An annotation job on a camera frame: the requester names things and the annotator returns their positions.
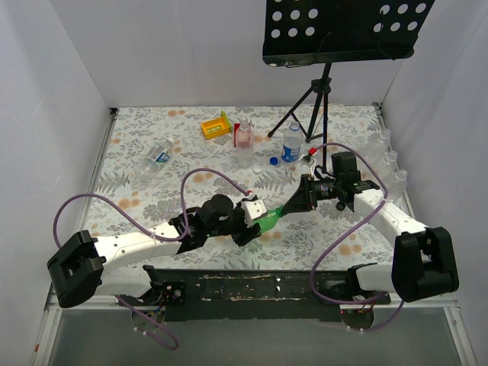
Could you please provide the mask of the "green plastic bottle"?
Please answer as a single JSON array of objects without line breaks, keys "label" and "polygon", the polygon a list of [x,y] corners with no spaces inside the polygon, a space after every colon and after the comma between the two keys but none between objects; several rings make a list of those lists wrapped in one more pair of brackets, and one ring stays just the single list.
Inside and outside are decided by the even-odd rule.
[{"label": "green plastic bottle", "polygon": [[260,228],[259,234],[262,235],[272,230],[282,217],[282,207],[277,207],[274,210],[269,210],[265,216],[255,221],[255,223],[257,223]]}]

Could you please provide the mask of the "white blue Pocari cap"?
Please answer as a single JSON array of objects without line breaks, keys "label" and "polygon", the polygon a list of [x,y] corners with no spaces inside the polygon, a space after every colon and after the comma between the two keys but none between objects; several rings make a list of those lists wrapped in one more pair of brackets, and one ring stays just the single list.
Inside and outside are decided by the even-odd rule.
[{"label": "white blue Pocari cap", "polygon": [[255,174],[260,174],[262,172],[262,167],[260,165],[254,165],[252,170]]}]

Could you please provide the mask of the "clear Pepsi bottle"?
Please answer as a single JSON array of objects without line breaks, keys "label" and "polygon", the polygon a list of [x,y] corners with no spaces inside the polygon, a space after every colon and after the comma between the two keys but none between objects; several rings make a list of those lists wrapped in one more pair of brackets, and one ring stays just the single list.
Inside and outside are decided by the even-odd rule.
[{"label": "clear Pepsi bottle", "polygon": [[300,124],[293,121],[283,135],[281,159],[286,163],[296,162],[300,157],[302,143],[303,131],[300,128]]}]

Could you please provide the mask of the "clear bottle blue label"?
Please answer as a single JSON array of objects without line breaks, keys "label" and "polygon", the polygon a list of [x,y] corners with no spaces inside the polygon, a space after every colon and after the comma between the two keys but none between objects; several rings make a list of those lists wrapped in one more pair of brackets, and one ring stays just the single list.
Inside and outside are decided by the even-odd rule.
[{"label": "clear bottle blue label", "polygon": [[140,180],[149,180],[156,176],[172,158],[173,148],[172,138],[155,142],[135,166],[134,175]]}]

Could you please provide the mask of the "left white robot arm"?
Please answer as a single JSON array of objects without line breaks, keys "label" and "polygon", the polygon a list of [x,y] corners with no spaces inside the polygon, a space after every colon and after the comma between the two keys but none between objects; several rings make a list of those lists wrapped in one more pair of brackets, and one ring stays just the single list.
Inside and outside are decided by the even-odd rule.
[{"label": "left white robot arm", "polygon": [[161,299],[161,284],[151,278],[139,281],[121,274],[119,268],[190,252],[216,236],[231,236],[234,243],[244,246],[259,237],[259,220],[267,212],[255,194],[238,203],[216,194],[202,206],[188,208],[149,230],[99,237],[87,230],[78,231],[65,243],[58,242],[57,252],[47,262],[58,304],[66,309],[96,294],[123,294],[153,305]]}]

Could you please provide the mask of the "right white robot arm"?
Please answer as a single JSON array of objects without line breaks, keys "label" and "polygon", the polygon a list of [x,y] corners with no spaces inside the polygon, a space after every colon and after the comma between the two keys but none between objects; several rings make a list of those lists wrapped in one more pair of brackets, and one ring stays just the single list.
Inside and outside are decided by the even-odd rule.
[{"label": "right white robot arm", "polygon": [[356,265],[345,276],[346,297],[366,301],[373,292],[396,293],[407,303],[453,293],[459,288],[451,234],[443,227],[431,228],[395,204],[372,181],[361,180],[353,153],[332,155],[331,178],[320,180],[302,175],[299,188],[281,208],[283,215],[309,212],[319,201],[338,201],[373,225],[393,246],[391,265]]}]

